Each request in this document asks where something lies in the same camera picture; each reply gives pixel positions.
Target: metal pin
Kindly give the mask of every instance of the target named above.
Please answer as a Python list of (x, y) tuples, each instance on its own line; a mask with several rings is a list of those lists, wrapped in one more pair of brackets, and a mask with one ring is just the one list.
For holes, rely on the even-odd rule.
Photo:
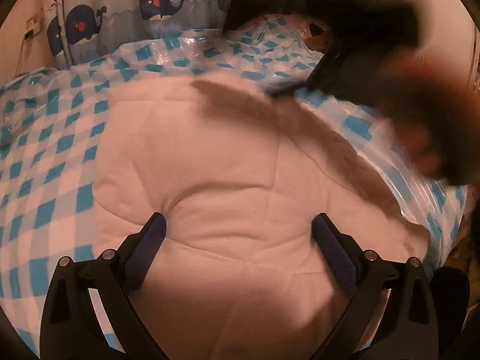
[(378, 254), (373, 250), (366, 250), (364, 256), (368, 261), (375, 261), (378, 258)]
[(412, 264), (415, 268), (418, 268), (422, 262), (417, 257), (410, 257), (409, 258), (410, 264)]
[(115, 251), (113, 249), (107, 249), (102, 253), (102, 258), (104, 260), (111, 260), (115, 256)]
[(67, 266), (69, 262), (70, 262), (70, 257), (68, 257), (68, 256), (63, 256), (63, 257), (58, 261), (58, 264), (59, 264), (60, 266)]

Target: blue and white checkered cloth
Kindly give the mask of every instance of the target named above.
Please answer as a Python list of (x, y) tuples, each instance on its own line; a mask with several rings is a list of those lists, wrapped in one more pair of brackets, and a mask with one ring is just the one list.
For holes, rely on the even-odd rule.
[[(58, 259), (94, 257), (92, 182), (109, 116), (109, 89), (145, 75), (213, 69), (229, 69), (266, 87), (284, 85), (307, 76), (320, 56), (279, 17), (229, 40), (215, 30), (191, 30), (125, 44), (93, 62), (34, 71), (0, 88), (0, 305), (34, 352)], [(370, 109), (319, 93), (299, 95), (379, 171), (403, 214), (430, 229), (426, 264), (436, 268), (451, 249), (466, 190), (445, 189), (414, 175)], [(102, 327), (114, 345), (111, 327)]]

